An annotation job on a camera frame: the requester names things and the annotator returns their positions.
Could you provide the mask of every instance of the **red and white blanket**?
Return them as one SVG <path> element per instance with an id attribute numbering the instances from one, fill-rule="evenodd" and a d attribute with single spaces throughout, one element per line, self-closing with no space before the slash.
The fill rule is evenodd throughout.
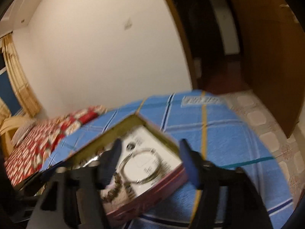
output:
<path id="1" fill-rule="evenodd" d="M 92 106 L 34 126 L 4 164 L 12 185 L 39 171 L 62 138 L 105 112 L 104 106 Z"/>

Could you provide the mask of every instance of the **yellow stripe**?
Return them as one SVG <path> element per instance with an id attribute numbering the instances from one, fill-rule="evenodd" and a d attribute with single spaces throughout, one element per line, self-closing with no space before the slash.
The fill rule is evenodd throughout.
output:
<path id="1" fill-rule="evenodd" d="M 202 157 L 205 159 L 206 158 L 206 106 L 203 105 L 202 106 L 202 137 L 201 137 L 201 155 Z M 200 197 L 201 197 L 201 190 L 197 190 L 196 191 L 196 196 L 195 196 L 195 200 L 194 200 L 194 205 L 193 205 L 193 212 L 192 212 L 192 216 L 191 216 L 191 221 L 193 220 L 196 210 L 198 208 L 199 205 L 199 201 L 200 201 Z"/>
<path id="2" fill-rule="evenodd" d="M 146 100 L 147 100 L 147 98 L 144 98 L 144 99 L 143 99 L 143 101 L 141 102 L 140 106 L 138 107 L 136 113 L 139 113 L 139 112 L 140 112 L 140 110 L 141 110 L 141 108 L 142 108 L 142 106 L 143 106 L 143 104 L 144 104 L 144 102 L 145 102 Z"/>

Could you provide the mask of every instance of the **beige curtain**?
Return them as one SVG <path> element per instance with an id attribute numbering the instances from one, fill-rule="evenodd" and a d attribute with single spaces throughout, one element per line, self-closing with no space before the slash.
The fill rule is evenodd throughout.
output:
<path id="1" fill-rule="evenodd" d="M 41 110 L 41 106 L 19 63 L 11 33 L 7 34 L 2 39 L 2 53 L 13 91 L 23 110 L 29 116 L 34 117 Z"/>
<path id="2" fill-rule="evenodd" d="M 11 116 L 11 112 L 4 101 L 0 98 L 0 127 L 3 121 Z"/>

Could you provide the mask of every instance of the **door frame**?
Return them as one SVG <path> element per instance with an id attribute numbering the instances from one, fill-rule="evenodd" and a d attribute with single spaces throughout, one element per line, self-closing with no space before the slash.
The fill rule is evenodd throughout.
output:
<path id="1" fill-rule="evenodd" d="M 176 9 L 176 6 L 173 2 L 173 0 L 165 0 L 167 3 L 167 6 L 170 10 L 170 13 L 173 17 L 173 20 L 176 24 L 176 28 L 178 31 L 178 34 L 180 36 L 181 39 L 181 43 L 182 43 L 182 47 L 184 50 L 184 54 L 185 54 L 185 58 L 186 58 L 186 62 L 189 68 L 189 76 L 192 82 L 192 87 L 193 89 L 198 89 L 198 81 L 197 81 L 197 77 L 196 77 L 196 71 L 195 71 L 195 65 L 194 65 L 194 60 L 193 60 L 193 56 L 191 53 L 191 48 L 189 45 L 189 41 L 187 39 L 184 27 L 182 25 L 182 21 L 180 19 L 180 16 L 178 14 L 178 11 Z"/>

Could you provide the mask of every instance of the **blue towel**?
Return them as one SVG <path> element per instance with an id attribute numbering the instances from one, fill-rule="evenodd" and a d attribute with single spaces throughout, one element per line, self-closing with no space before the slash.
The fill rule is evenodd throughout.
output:
<path id="1" fill-rule="evenodd" d="M 78 151 L 135 111 L 179 141 L 187 139 L 193 150 L 223 168 L 242 166 L 252 179 L 268 210 L 274 229 L 280 229 L 293 212 L 292 196 L 285 177 L 272 155 L 247 124 L 225 102 L 202 91 L 152 96 L 112 110 L 64 138 L 43 164 L 56 164 Z M 187 228 L 198 199 L 190 183 L 122 228 Z M 222 190 L 218 219 L 223 221 L 225 189 Z"/>

